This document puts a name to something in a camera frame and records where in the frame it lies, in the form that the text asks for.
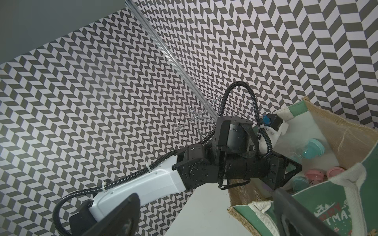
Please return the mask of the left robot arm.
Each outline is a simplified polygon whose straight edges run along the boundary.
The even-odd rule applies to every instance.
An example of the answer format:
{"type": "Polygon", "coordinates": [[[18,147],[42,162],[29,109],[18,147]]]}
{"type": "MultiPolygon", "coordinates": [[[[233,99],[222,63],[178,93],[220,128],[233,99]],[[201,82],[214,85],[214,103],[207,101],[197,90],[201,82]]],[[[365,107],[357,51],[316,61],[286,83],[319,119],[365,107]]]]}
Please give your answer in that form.
{"type": "Polygon", "coordinates": [[[133,236],[140,208],[157,199],[216,183],[221,190],[260,179],[275,190],[288,183],[302,165],[273,150],[285,133],[275,114],[261,118],[249,84],[237,81],[225,91],[213,130],[200,142],[172,150],[144,169],[116,181],[75,191],[54,207],[53,226],[61,236],[133,236]],[[255,121],[224,116],[230,92],[245,88],[255,121]]]}

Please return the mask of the green hourglass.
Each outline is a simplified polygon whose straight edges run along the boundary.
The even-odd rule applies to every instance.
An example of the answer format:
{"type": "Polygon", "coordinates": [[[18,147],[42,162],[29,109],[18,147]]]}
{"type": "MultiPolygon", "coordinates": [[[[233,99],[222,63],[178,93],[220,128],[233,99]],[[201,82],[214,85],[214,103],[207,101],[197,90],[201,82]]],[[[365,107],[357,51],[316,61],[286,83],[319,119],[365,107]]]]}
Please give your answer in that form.
{"type": "Polygon", "coordinates": [[[302,148],[289,154],[289,158],[301,162],[301,159],[314,159],[325,154],[325,146],[318,139],[310,139],[302,148]]]}
{"type": "Polygon", "coordinates": [[[292,180],[293,192],[302,191],[310,186],[308,180],[305,177],[296,177],[292,180]]]}

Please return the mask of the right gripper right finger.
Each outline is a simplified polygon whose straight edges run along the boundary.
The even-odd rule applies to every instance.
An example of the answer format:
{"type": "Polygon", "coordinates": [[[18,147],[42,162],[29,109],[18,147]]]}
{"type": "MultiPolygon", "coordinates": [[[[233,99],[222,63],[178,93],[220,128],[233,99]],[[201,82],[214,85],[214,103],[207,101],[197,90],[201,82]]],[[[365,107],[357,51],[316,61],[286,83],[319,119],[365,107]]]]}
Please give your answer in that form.
{"type": "Polygon", "coordinates": [[[336,236],[337,233],[282,189],[273,192],[274,212],[281,236],[336,236]]]}

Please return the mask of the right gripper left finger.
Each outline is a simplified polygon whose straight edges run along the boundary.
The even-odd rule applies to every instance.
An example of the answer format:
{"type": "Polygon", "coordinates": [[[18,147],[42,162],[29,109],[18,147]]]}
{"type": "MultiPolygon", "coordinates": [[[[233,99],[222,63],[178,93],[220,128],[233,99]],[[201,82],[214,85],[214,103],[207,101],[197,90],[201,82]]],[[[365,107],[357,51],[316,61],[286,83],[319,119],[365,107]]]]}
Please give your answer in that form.
{"type": "Polygon", "coordinates": [[[136,193],[127,197],[84,236],[134,236],[139,224],[140,199],[136,193]]]}

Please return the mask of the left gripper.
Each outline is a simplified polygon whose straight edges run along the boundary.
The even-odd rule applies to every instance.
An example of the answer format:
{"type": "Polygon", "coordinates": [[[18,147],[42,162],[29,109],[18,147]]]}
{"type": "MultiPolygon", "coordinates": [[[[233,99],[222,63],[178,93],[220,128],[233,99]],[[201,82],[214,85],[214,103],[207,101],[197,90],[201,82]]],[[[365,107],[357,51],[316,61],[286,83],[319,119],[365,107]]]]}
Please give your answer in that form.
{"type": "Polygon", "coordinates": [[[287,184],[301,171],[301,163],[278,153],[273,153],[267,159],[231,154],[225,158],[223,176],[218,184],[219,189],[226,190],[247,185],[251,179],[260,179],[275,190],[287,184]]]}

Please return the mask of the green canvas Christmas bag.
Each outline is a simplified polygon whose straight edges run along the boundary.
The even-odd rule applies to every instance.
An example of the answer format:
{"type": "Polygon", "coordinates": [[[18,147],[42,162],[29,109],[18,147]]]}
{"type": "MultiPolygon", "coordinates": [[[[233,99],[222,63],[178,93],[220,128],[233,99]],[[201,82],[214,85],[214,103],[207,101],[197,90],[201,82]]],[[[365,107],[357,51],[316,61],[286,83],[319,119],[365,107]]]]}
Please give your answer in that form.
{"type": "Polygon", "coordinates": [[[277,111],[289,125],[274,149],[289,158],[310,139],[325,146],[325,154],[301,159],[305,177],[310,169],[325,173],[332,167],[346,171],[317,185],[293,192],[291,179],[284,190],[340,236],[378,233],[378,131],[352,123],[304,98],[277,111]]]}

